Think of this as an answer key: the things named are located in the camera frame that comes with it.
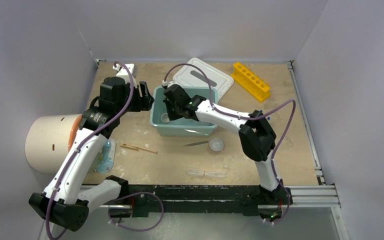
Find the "teal plastic bin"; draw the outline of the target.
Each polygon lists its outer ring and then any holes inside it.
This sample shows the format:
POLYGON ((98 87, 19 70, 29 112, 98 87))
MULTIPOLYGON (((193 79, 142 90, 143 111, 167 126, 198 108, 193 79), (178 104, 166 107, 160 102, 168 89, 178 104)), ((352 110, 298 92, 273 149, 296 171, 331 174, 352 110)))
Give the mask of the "teal plastic bin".
POLYGON ((163 137, 209 137, 217 128, 216 124, 194 121, 192 119, 180 118, 163 123, 161 116, 167 113, 164 103, 164 89, 158 86, 153 91, 154 103, 152 105, 149 117, 149 123, 158 134, 163 137))

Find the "white porcelain dish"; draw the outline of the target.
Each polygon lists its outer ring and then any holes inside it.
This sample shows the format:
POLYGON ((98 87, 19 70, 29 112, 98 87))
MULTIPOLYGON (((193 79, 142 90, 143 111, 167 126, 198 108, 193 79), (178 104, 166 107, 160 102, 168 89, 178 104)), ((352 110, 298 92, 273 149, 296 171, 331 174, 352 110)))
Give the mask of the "white porcelain dish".
POLYGON ((220 152, 224 149, 224 142, 220 138, 213 138, 208 143, 210 149, 214 152, 220 152))

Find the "small white crucible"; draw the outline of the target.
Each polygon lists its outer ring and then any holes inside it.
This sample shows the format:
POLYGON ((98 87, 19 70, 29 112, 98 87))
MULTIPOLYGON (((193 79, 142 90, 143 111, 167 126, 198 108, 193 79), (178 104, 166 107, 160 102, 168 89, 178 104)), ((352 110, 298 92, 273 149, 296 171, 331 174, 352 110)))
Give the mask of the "small white crucible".
POLYGON ((171 121, 167 113, 162 114, 160 119, 165 124, 171 121))

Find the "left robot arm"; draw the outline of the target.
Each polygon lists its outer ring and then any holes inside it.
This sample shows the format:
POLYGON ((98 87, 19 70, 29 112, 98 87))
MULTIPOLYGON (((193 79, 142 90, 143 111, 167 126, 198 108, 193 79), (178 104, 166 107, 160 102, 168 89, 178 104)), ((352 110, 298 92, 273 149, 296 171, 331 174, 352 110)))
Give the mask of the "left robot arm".
POLYGON ((100 205, 111 200, 118 205, 126 203, 128 181, 120 177, 106 177, 84 192, 81 186, 96 156, 120 124, 121 116, 150 111, 154 101, 145 81, 105 78, 99 95, 81 115, 76 137, 56 175, 41 193, 31 194, 28 203, 33 210, 42 219, 76 232, 100 205))

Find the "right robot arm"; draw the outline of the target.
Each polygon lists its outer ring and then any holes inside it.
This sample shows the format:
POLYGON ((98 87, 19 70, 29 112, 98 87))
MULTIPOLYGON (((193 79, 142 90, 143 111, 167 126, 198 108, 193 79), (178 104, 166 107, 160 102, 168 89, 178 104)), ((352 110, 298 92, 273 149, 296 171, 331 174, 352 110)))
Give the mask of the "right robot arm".
POLYGON ((260 111, 234 111, 214 104, 200 95, 190 97, 178 84, 164 87, 164 103, 171 121, 184 118, 217 125, 239 136, 243 153, 255 162, 259 177, 260 196, 268 204, 280 197, 291 200, 291 194, 276 172, 274 156, 278 144, 276 133, 260 111))

